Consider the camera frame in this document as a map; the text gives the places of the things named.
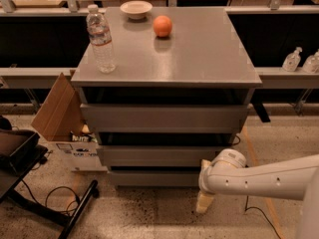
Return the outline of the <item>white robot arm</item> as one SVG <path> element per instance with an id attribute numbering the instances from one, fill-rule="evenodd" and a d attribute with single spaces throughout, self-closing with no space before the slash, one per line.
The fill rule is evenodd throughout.
<path id="1" fill-rule="evenodd" d="M 215 194 L 302 200 L 296 239 L 319 239 L 319 155 L 246 166 L 245 156 L 226 148 L 203 160 L 196 211 L 204 213 Z"/>

